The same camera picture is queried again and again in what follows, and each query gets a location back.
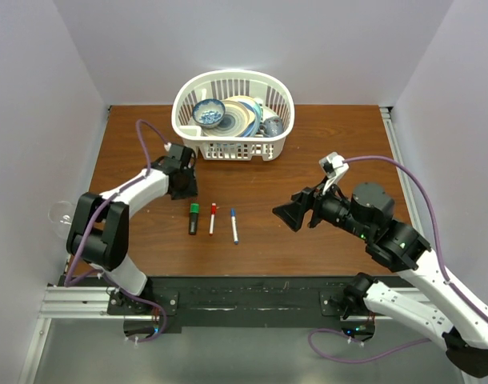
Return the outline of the black green highlighter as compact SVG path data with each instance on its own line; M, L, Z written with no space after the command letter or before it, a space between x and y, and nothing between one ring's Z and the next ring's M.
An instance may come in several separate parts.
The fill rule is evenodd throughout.
M198 231L198 213L190 212L188 234L196 235L197 231Z

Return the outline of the white red marker pen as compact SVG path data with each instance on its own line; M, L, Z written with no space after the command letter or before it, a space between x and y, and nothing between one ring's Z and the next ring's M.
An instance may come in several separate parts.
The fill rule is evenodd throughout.
M212 213L210 216L209 236L213 236L214 234L214 221L215 221L215 214Z

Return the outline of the white blue marker pen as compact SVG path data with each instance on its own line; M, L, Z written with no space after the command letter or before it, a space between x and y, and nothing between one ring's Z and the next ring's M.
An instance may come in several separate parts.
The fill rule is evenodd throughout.
M237 220L235 216L231 217L231 229L232 229L233 242L235 245L237 245L239 243L239 237L238 237Z

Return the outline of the green pen cap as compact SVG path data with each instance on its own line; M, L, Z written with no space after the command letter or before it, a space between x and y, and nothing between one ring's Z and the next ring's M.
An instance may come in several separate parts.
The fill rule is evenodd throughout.
M190 204L190 214L199 214L199 204L197 203Z

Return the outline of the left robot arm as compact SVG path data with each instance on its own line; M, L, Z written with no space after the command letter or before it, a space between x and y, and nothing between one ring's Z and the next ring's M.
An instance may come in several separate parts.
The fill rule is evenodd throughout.
M180 200L198 195L194 150L179 144L167 148L166 155L148 162L122 185L79 197L66 240L66 250L73 259L65 286L81 280L74 278L73 272L83 261L126 293L125 303L133 312L144 314L152 308L154 295L146 289L149 278L128 254L130 220L158 198Z

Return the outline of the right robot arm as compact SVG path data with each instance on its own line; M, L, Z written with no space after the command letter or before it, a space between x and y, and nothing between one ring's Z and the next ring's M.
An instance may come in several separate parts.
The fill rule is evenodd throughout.
M359 184L350 198L336 185L327 192L320 186L307 187L272 210L293 231L301 228L307 211L312 213L310 227L324 221L360 238L377 264L416 287L431 303L424 305L359 273L344 289L349 312L368 310L390 317L443 349L461 371L476 378L488 376L488 322L465 306L456 282L444 281L429 242L411 225L394 218L394 200L379 184Z

